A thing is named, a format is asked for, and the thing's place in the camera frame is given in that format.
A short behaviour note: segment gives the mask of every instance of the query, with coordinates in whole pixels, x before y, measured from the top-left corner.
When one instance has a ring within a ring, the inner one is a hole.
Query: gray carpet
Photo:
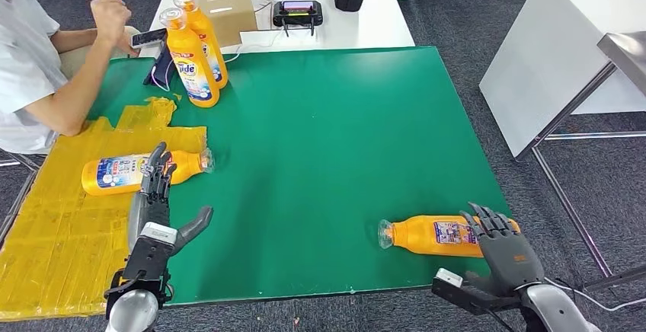
[[[64,28],[91,26],[90,0],[40,0]],[[133,9],[131,24],[145,30],[159,0],[125,0]],[[401,2],[417,45],[440,50],[456,90],[472,121],[514,217],[542,258],[548,276],[570,283],[596,279],[600,272],[576,234],[558,199],[533,158],[512,160],[478,83],[525,0],[409,0]],[[644,114],[583,116],[564,130],[644,129]],[[643,139],[550,142],[542,147],[584,222],[615,271],[639,265],[646,253],[643,227],[646,174]],[[0,211],[18,191],[21,176],[0,169]],[[646,282],[595,292],[607,305],[646,295]],[[641,306],[610,313],[577,298],[582,312],[604,331],[646,330]],[[516,330],[520,316],[501,314]],[[0,324],[6,331],[98,331],[101,316]],[[204,305],[161,313],[158,330],[503,330],[490,317],[476,318],[435,297],[428,290],[356,294],[280,302]]]

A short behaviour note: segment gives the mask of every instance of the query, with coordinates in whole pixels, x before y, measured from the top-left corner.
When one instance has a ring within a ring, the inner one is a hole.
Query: cardboard box
[[[241,31],[257,31],[251,0],[200,0],[200,9],[213,23],[221,47],[241,43]]]

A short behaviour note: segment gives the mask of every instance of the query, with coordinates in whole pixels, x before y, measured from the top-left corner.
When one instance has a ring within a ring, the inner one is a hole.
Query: metal frame
[[[599,248],[596,246],[592,236],[586,229],[585,225],[580,219],[580,216],[577,213],[577,210],[572,206],[572,203],[568,199],[568,196],[563,191],[560,183],[558,182],[556,176],[552,172],[552,169],[549,167],[547,161],[542,156],[539,151],[539,144],[544,140],[577,140],[577,139],[609,139],[609,138],[638,138],[646,137],[646,132],[644,131],[635,131],[635,132],[578,132],[570,134],[552,134],[556,128],[563,123],[563,121],[570,116],[576,109],[581,105],[612,73],[617,70],[617,66],[608,61],[598,73],[585,85],[585,87],[576,95],[574,98],[561,110],[556,117],[548,123],[548,125],[534,138],[534,140],[525,147],[521,153],[516,156],[516,160],[520,160],[528,155],[530,152],[534,155],[534,158],[541,166],[543,173],[548,178],[552,188],[556,192],[559,201],[565,208],[568,217],[574,224],[577,232],[583,239],[588,251],[592,255],[594,262],[599,267],[603,277],[593,282],[584,283],[583,288],[586,290],[597,290],[609,288],[612,286],[622,285],[624,283],[631,282],[633,280],[641,279],[646,277],[646,265],[641,267],[636,267],[631,270],[627,270],[623,273],[614,274],[608,263],[603,258],[603,255],[599,251]]]
[[[24,155],[16,155],[8,152],[6,152],[6,155],[11,157],[11,159],[0,161],[0,168],[14,167],[22,164],[29,170],[29,174],[24,180],[14,202],[11,204],[11,208],[9,208],[5,220],[0,225],[0,246],[5,242],[5,237],[7,236],[7,233],[9,233],[9,229],[11,229],[11,226],[14,224],[14,221],[18,216],[18,210],[20,210],[24,198],[27,196],[31,185],[34,183],[38,170],[40,170],[40,166],[38,164],[34,163],[34,161]]]

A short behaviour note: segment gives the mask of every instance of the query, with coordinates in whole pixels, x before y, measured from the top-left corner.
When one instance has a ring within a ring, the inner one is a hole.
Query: handheld device
[[[273,7],[273,24],[318,26],[323,24],[323,7],[317,1],[282,1]]]
[[[142,46],[157,44],[163,41],[164,38],[166,38],[166,29],[146,31],[145,33],[132,35],[130,37],[130,46],[141,48]]]

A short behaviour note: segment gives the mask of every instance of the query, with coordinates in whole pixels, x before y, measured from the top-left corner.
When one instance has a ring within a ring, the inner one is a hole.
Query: robotic arm
[[[107,299],[106,332],[151,331],[159,309],[172,299],[168,259],[198,236],[210,223],[213,208],[204,206],[197,217],[179,229],[170,227],[168,192],[176,164],[161,142],[142,169],[141,191],[133,197],[128,218],[130,255],[117,271]]]
[[[474,315],[491,314],[513,331],[496,311],[519,309],[528,332],[600,332],[586,321],[570,297],[559,288],[543,282],[545,272],[525,236],[514,231],[509,219],[489,208],[469,203],[480,218],[461,212],[482,249],[491,275],[481,278],[467,272],[475,289],[462,285],[462,277],[440,269],[432,291],[448,302]]]

